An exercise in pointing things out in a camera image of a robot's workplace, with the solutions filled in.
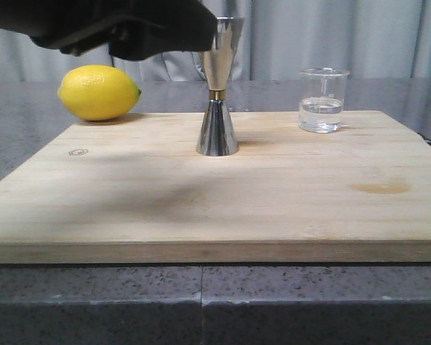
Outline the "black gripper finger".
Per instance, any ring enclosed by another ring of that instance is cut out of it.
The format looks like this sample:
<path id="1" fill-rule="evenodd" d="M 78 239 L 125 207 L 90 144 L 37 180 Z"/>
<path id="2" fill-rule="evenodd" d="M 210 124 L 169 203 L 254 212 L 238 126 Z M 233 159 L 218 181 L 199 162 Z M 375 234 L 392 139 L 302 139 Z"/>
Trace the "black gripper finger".
<path id="1" fill-rule="evenodd" d="M 0 29 L 80 56 L 101 45 L 123 60 L 209 50 L 216 16 L 199 1 L 0 1 Z"/>

